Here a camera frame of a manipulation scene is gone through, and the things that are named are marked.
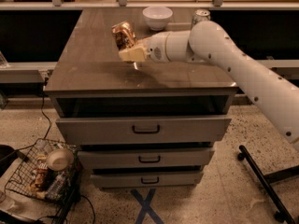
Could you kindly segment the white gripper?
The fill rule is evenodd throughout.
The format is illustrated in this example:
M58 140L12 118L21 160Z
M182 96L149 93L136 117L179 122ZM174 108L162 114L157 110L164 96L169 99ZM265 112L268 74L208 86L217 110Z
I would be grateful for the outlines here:
M148 56L156 63L168 63L169 59L166 53L166 41L169 37L169 32L162 32L146 40L137 40L134 44L128 41L119 41L119 56L124 62L144 62Z

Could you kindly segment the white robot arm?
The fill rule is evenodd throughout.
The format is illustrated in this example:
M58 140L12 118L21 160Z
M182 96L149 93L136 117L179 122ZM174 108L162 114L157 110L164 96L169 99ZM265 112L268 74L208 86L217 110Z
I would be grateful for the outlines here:
M214 21L192 29L161 32L141 40L128 22L112 28L125 62L205 61L226 72L295 149L299 149L299 88L240 50Z

